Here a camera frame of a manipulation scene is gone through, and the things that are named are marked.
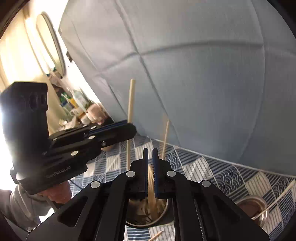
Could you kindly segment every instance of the blue and white tablecloth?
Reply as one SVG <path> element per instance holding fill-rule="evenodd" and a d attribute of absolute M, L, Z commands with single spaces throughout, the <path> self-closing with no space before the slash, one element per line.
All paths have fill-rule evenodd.
<path fill-rule="evenodd" d="M 135 136 L 131 143 L 131 161 L 141 159 L 143 148 L 149 150 L 149 163 L 152 163 L 152 149 L 157 147 L 159 153 L 162 143 L 147 137 Z M 189 180 L 200 182 L 208 179 L 220 188 L 234 202 L 239 199 L 256 195 L 271 204 L 286 187 L 293 181 L 293 177 L 277 175 L 239 164 L 220 161 L 198 153 L 167 145 L 165 159 L 170 162 L 173 170 L 185 175 Z M 88 170 L 73 178 L 78 186 L 85 187 L 93 180 L 108 182 L 117 175 L 126 171 L 126 142 L 121 142 L 109 151 L 102 152 L 97 158 L 87 164 Z M 70 183 L 73 195 L 80 189 Z M 270 210 L 264 230 L 273 241 L 287 225 L 295 211 L 296 185 L 288 191 Z M 156 239 L 159 241 L 174 241 L 174 224 L 157 226 L 147 229 L 134 229 L 126 227 L 124 241 L 146 241 L 156 235 L 160 230 L 163 233 Z"/>

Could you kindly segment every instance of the curtain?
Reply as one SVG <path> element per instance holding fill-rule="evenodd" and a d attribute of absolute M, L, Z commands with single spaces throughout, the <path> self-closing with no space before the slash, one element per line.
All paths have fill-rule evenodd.
<path fill-rule="evenodd" d="M 0 39 L 0 90 L 14 81 L 35 81 L 48 85 L 47 122 L 50 134 L 59 128 L 59 119 L 65 117 L 59 99 L 45 75 L 46 64 L 37 58 L 38 53 L 28 37 L 23 11 L 12 20 Z"/>

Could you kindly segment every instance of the silver rivet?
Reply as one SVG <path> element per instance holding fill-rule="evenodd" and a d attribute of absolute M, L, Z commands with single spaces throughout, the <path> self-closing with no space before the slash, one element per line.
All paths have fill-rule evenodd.
<path fill-rule="evenodd" d="M 202 185 L 203 185 L 205 188 L 208 188 L 209 186 L 211 186 L 211 182 L 208 181 L 208 180 L 204 180 L 204 181 L 202 181 Z"/>
<path fill-rule="evenodd" d="M 71 153 L 71 156 L 75 156 L 77 154 L 78 154 L 78 151 L 74 151 L 74 152 Z"/>
<path fill-rule="evenodd" d="M 126 173 L 126 176 L 127 176 L 127 177 L 133 177 L 135 174 L 136 174 L 136 173 L 135 173 L 134 171 L 128 171 L 128 172 Z"/>
<path fill-rule="evenodd" d="M 167 175 L 168 175 L 169 177 L 174 177 L 174 176 L 176 175 L 176 172 L 174 172 L 174 171 L 168 171 L 168 172 L 167 172 Z"/>
<path fill-rule="evenodd" d="M 98 181 L 94 181 L 91 183 L 92 188 L 98 188 L 99 186 L 100 186 L 100 182 L 98 182 Z"/>

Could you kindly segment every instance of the gray sleeve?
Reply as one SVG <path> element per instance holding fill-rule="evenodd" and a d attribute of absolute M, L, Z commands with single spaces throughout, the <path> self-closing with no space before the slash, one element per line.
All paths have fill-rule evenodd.
<path fill-rule="evenodd" d="M 1 190 L 0 209 L 3 214 L 26 230 L 40 224 L 39 216 L 45 216 L 50 204 L 41 195 L 29 195 L 17 185 L 14 192 Z"/>

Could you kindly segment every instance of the black cable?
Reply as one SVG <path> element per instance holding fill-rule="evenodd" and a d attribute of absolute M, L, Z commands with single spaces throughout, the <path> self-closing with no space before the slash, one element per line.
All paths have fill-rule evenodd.
<path fill-rule="evenodd" d="M 69 181 L 72 182 L 76 187 L 80 188 L 81 190 L 83 189 L 82 187 L 78 186 L 75 182 L 73 182 L 71 179 Z"/>

